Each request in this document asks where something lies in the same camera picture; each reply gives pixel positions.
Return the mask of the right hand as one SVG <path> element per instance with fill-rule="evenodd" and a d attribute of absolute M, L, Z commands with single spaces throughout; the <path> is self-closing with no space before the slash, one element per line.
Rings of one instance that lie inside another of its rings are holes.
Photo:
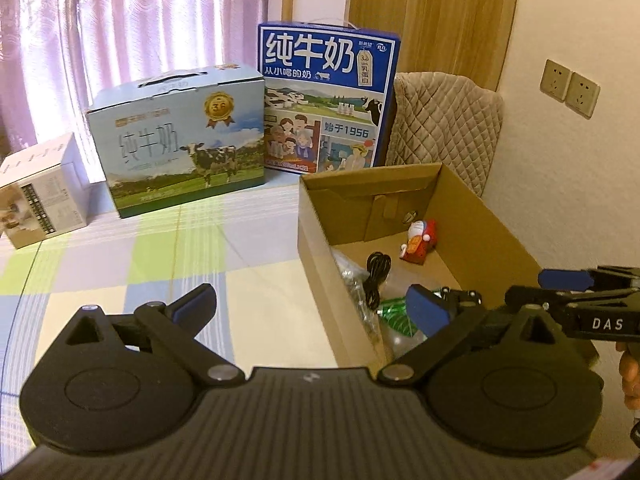
<path fill-rule="evenodd" d="M 617 341 L 615 348 L 622 355 L 618 371 L 622 378 L 622 389 L 625 396 L 625 405 L 631 411 L 638 411 L 639 403 L 639 361 L 636 358 L 637 350 L 630 350 L 628 344 Z"/>

